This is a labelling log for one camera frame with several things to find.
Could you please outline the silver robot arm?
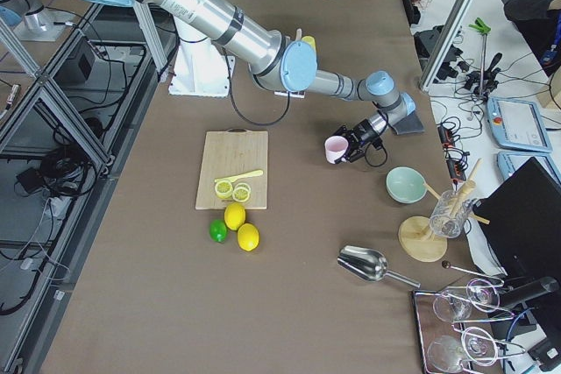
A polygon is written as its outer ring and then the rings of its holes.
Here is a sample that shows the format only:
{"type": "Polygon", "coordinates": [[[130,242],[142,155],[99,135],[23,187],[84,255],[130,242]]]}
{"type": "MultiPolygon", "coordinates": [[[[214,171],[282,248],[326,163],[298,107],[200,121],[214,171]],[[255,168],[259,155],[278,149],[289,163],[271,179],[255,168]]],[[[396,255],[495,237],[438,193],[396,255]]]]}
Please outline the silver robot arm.
{"type": "Polygon", "coordinates": [[[414,100],[395,86],[387,72],[374,72],[355,81],[323,71],[310,44],[266,30],[226,0],[86,1],[119,6],[156,4],[247,62],[252,78],[263,89],[289,93],[311,91],[345,101],[372,102],[378,109],[376,114],[352,129],[341,126],[336,132],[348,143],[341,156],[343,161],[364,157],[370,145],[380,149],[381,136],[388,129],[397,135],[424,131],[414,100]]]}

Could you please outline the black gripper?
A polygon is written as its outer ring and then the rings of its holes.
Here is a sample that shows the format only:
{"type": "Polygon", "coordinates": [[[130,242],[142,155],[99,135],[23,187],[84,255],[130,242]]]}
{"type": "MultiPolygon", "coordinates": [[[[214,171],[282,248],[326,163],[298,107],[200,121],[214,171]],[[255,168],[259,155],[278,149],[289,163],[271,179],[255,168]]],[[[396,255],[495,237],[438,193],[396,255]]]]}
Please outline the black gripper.
{"type": "Polygon", "coordinates": [[[341,163],[352,163],[358,159],[364,158],[367,164],[370,164],[366,156],[368,148],[373,147],[374,150],[382,150],[386,152],[381,139],[382,134],[386,131],[386,117],[373,116],[370,119],[365,119],[354,126],[352,129],[347,129],[345,126],[339,127],[333,136],[346,138],[348,141],[348,148],[344,156],[333,159],[331,164],[338,165],[341,163]]]}

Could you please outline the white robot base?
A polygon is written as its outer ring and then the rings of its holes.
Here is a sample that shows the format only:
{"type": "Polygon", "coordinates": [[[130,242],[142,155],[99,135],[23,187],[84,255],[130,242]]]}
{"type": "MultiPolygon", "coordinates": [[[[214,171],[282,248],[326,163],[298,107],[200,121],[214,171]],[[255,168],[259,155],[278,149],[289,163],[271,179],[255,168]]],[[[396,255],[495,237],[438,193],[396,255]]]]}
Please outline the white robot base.
{"type": "Polygon", "coordinates": [[[170,95],[223,98],[229,92],[229,61],[202,32],[174,18],[180,45],[170,95]]]}

